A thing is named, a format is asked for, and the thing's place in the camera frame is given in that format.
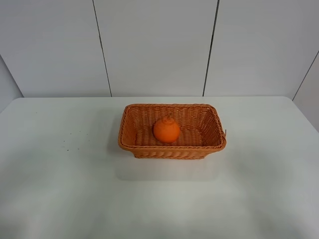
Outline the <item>orange fruit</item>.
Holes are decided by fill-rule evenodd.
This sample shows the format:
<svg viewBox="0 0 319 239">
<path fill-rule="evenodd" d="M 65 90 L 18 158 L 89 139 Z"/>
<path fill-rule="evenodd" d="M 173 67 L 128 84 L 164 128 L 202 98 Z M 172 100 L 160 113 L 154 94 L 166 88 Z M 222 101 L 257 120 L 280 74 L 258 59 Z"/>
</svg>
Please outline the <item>orange fruit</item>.
<svg viewBox="0 0 319 239">
<path fill-rule="evenodd" d="M 168 115 L 155 122 L 153 133 L 158 141 L 173 143 L 179 137 L 180 126 L 171 115 Z"/>
</svg>

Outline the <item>orange wicker basket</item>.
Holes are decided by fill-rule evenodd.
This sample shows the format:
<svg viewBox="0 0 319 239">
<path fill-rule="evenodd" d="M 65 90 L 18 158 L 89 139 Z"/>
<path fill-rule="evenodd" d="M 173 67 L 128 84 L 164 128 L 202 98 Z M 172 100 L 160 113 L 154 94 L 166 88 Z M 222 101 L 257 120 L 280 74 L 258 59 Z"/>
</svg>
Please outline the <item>orange wicker basket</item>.
<svg viewBox="0 0 319 239">
<path fill-rule="evenodd" d="M 172 143 L 160 142 L 153 134 L 156 121 L 165 116 L 180 127 Z M 136 158 L 203 159 L 225 148 L 226 133 L 208 104 L 131 104 L 122 115 L 118 145 Z"/>
</svg>

